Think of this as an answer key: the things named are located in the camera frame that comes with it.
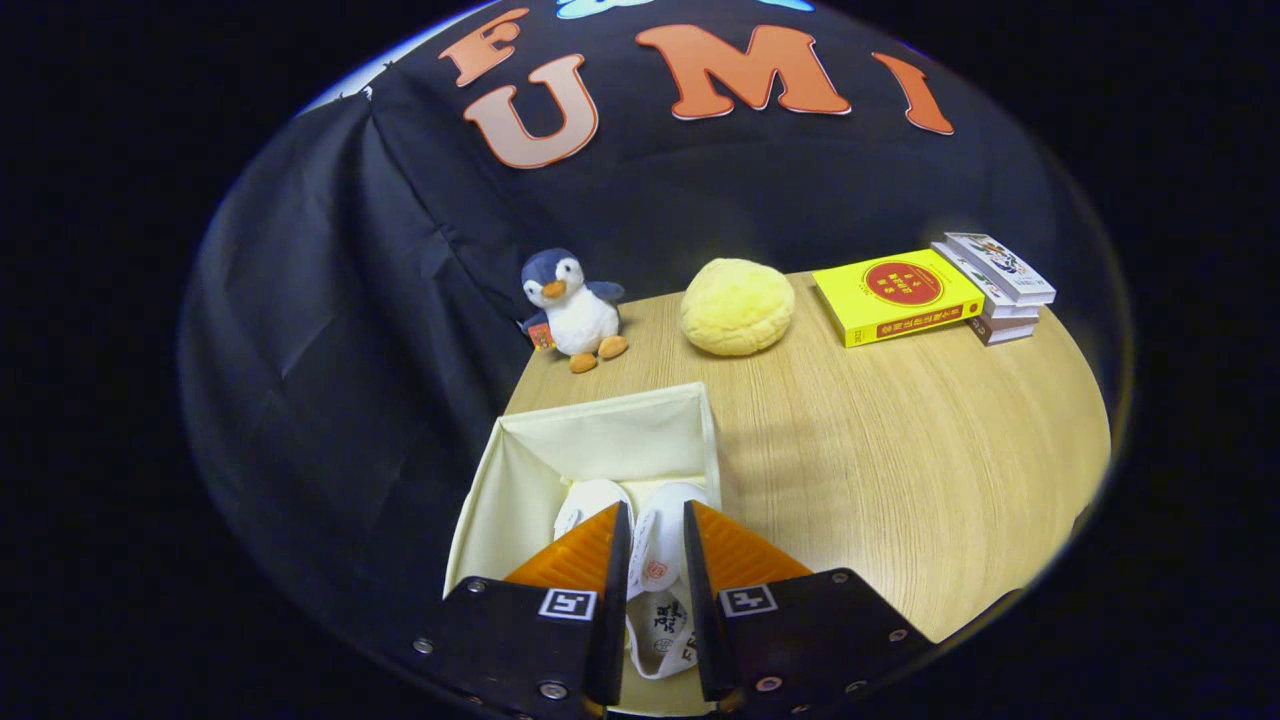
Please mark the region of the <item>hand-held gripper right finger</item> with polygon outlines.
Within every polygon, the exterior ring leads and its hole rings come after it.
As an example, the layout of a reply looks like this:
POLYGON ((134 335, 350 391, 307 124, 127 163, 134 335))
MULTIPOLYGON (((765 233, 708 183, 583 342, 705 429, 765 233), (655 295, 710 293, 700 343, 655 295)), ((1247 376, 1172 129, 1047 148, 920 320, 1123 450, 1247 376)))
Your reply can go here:
POLYGON ((810 571, 713 507, 684 506, 704 697, 844 706, 922 667, 934 643, 854 570, 810 571))

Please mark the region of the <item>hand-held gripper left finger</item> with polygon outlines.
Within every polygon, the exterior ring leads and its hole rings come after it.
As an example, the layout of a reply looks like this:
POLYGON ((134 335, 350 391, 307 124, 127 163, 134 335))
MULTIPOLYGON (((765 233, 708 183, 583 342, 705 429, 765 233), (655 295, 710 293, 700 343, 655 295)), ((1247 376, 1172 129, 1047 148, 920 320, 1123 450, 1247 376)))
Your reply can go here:
POLYGON ((604 717, 620 701, 631 543, 617 502, 506 579, 463 579, 420 626, 416 675, 484 719, 604 717))

